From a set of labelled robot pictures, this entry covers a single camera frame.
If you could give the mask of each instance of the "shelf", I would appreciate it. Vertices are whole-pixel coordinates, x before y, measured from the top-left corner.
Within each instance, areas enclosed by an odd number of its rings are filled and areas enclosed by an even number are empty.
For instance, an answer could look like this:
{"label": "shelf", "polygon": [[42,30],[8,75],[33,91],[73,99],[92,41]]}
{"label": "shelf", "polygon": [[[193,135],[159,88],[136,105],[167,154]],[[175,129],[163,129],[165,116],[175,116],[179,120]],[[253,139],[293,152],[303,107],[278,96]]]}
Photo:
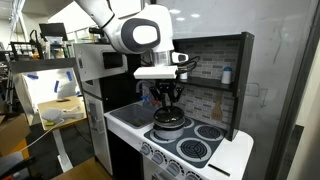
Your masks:
{"label": "shelf", "polygon": [[178,83],[188,84],[198,87],[216,89],[221,91],[233,92],[233,83],[230,85],[222,84],[220,80],[217,79],[207,79],[199,77],[188,77],[188,79],[177,79]]}

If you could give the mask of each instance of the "black mount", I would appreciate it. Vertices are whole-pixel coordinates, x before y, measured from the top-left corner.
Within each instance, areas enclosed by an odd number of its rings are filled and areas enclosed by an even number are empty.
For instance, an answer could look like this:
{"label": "black mount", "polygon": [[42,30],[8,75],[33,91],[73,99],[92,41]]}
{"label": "black mount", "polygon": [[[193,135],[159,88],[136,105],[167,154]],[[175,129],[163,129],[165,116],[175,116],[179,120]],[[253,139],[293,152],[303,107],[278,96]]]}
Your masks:
{"label": "black mount", "polygon": [[156,85],[149,88],[152,93],[154,99],[161,101],[162,107],[168,108],[166,103],[166,94],[170,99],[170,107],[173,106],[173,103],[178,102],[182,91],[184,89],[183,86],[176,87],[175,80],[156,80]]}

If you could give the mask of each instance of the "oven door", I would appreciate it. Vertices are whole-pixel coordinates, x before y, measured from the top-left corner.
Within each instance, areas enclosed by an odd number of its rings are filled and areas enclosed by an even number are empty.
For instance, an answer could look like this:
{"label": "oven door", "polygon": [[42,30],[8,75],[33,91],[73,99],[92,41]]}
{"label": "oven door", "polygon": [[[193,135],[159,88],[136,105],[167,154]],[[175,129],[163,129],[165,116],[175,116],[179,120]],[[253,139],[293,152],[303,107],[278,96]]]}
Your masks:
{"label": "oven door", "polygon": [[125,73],[127,57],[117,53],[111,45],[74,44],[81,81],[99,79]]}
{"label": "oven door", "polygon": [[102,101],[84,93],[84,100],[88,111],[88,121],[94,154],[109,174],[113,174],[106,121],[103,116]]}
{"label": "oven door", "polygon": [[143,172],[144,180],[173,180],[174,178],[171,174],[160,168],[157,164],[143,157]]}

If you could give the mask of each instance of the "bottle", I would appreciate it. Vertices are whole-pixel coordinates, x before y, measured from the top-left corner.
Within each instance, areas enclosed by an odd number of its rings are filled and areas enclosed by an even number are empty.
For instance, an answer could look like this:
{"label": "bottle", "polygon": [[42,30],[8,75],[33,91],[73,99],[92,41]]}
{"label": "bottle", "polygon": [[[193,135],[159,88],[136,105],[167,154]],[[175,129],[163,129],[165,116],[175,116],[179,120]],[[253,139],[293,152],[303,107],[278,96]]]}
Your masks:
{"label": "bottle", "polygon": [[221,77],[222,84],[231,84],[231,73],[232,73],[231,67],[223,68],[222,77]]}

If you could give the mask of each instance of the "brick pattern wall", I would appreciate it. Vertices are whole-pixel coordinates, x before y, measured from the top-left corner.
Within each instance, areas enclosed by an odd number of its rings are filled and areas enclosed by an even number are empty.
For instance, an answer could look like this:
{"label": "brick pattern wall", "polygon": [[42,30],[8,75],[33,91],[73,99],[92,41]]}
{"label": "brick pattern wall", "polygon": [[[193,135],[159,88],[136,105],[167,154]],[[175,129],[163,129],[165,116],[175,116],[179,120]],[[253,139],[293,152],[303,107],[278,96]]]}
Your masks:
{"label": "brick pattern wall", "polygon": [[198,66],[188,74],[192,77],[221,79],[222,70],[229,66],[235,71],[239,41],[204,40],[179,43],[178,49],[190,58],[200,56]]}
{"label": "brick pattern wall", "polygon": [[224,129],[229,127],[234,104],[234,100],[230,92],[222,92],[221,110],[223,118],[222,121],[218,121],[212,119],[211,113],[215,106],[217,93],[220,93],[221,91],[219,92],[213,89],[199,88],[189,85],[183,86],[185,87],[184,92],[176,105],[184,110],[186,116]]}
{"label": "brick pattern wall", "polygon": [[[209,79],[221,79],[222,69],[230,66],[236,68],[239,41],[235,40],[201,40],[179,43],[179,52],[190,58],[200,56],[198,66],[188,76]],[[234,98],[230,92],[222,92],[222,121],[212,119],[211,113],[217,97],[216,90],[181,84],[185,89],[177,106],[182,108],[186,116],[228,129],[231,123]]]}

